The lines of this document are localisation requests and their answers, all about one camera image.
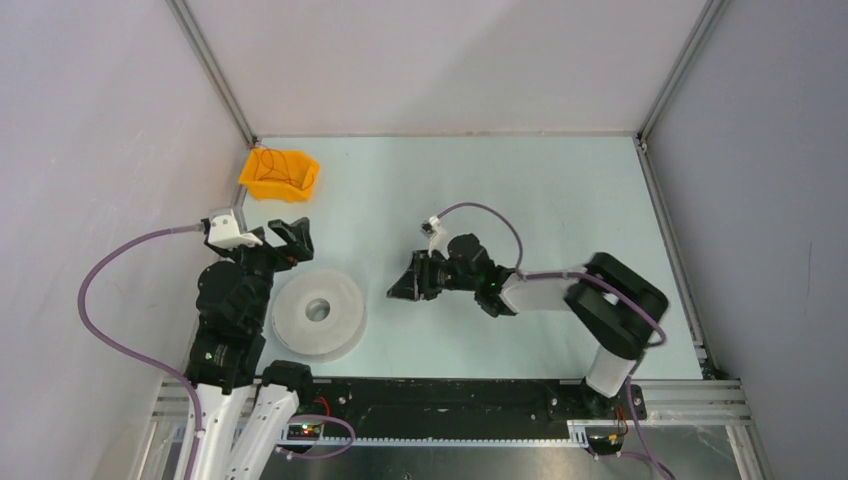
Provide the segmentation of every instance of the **white roll of tape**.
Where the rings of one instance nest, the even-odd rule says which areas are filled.
[[[283,286],[272,319],[289,350],[308,361],[330,362],[353,350],[365,333],[365,302],[347,275],[316,270]]]

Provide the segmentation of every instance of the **orange basket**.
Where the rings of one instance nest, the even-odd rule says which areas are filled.
[[[321,165],[303,152],[254,148],[239,175],[239,184],[257,200],[304,202],[312,196],[320,170]]]

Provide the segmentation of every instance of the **spool hole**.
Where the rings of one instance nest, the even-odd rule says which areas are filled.
[[[316,298],[306,305],[306,318],[313,322],[320,322],[330,314],[330,302],[323,298]]]

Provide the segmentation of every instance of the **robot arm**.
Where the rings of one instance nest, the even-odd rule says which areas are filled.
[[[279,434],[300,402],[311,402],[309,367],[276,361],[265,369],[256,405],[233,448],[233,437],[265,345],[262,327],[274,274],[313,257],[309,220],[281,220],[268,227],[285,241],[272,247],[263,228],[246,231],[240,211],[224,209],[203,221],[206,245],[224,259],[198,279],[197,333],[189,353],[186,378],[195,386],[203,412],[203,432],[194,453],[194,480],[258,478]],[[188,423],[194,422],[190,409]],[[183,478],[192,457],[186,429],[175,478]]]
[[[430,237],[431,248],[412,253],[409,267],[388,290],[388,297],[432,300],[442,290],[467,290],[492,317],[571,310],[600,343],[584,382],[605,398],[618,395],[654,330],[624,302],[608,300],[608,291],[587,277],[619,290],[655,321],[668,308],[662,292],[607,253],[596,253],[580,270],[522,275],[495,264],[473,234],[450,240],[446,257],[447,232],[438,219],[431,218],[422,230]]]

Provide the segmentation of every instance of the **white wall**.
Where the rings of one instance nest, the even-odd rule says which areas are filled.
[[[733,2],[649,139],[778,479],[844,478],[848,4]]]
[[[635,132],[705,0],[191,1],[259,134]]]
[[[0,45],[0,477],[90,479],[121,446],[101,475],[124,478],[161,376],[82,327],[79,283],[123,242],[231,201],[239,137],[161,0],[6,1]],[[120,258],[89,301],[106,333],[173,365],[214,257],[181,237]]]

